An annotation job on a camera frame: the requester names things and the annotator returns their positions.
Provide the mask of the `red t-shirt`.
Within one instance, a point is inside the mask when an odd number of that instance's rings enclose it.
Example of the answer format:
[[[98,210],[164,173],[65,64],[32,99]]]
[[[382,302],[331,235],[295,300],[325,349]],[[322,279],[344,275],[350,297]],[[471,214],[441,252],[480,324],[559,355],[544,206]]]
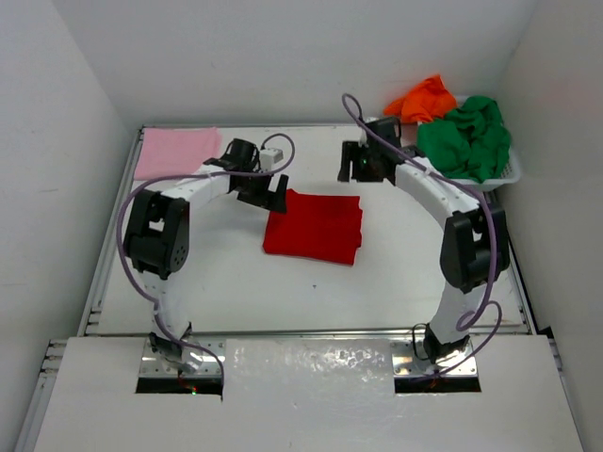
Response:
[[[362,246],[358,196],[286,192],[286,212],[269,214],[263,251],[351,266]]]

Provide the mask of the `pink t-shirt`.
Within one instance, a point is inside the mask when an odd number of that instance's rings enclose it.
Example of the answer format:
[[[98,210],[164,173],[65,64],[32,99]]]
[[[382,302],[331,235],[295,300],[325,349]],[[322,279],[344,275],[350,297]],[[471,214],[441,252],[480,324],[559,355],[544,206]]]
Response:
[[[218,128],[146,128],[134,180],[192,174],[202,163],[219,155],[222,135]]]

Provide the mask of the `green t-shirt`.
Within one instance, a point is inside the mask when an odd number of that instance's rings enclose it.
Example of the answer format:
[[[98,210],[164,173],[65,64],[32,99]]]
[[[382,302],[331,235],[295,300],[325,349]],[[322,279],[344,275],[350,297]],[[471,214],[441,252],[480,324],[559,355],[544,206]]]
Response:
[[[442,119],[418,126],[416,146],[449,179],[499,178],[510,158],[511,134],[497,101],[471,96]]]

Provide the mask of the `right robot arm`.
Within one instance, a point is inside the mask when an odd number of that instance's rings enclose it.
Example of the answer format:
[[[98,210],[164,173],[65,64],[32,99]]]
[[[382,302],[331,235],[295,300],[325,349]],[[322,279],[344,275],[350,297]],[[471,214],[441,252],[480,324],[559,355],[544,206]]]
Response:
[[[431,363],[464,349],[468,330],[493,303],[494,282],[510,263],[504,210],[475,189],[446,181],[427,158],[403,159],[379,144],[345,141],[337,180],[387,180],[442,228],[439,266],[445,286],[426,324],[423,349]]]

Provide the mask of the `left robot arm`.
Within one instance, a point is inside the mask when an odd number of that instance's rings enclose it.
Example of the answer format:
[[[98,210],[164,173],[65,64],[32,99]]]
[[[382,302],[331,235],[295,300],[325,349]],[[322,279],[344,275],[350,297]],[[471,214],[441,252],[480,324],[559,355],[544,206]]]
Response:
[[[152,305],[152,350],[178,374],[194,375],[205,363],[222,364],[215,352],[192,340],[175,288],[189,256],[193,212],[230,193],[252,206],[285,212],[284,171],[292,161],[266,142],[235,138],[222,156],[205,160],[191,174],[152,178],[123,202],[116,224],[119,259],[133,288]]]

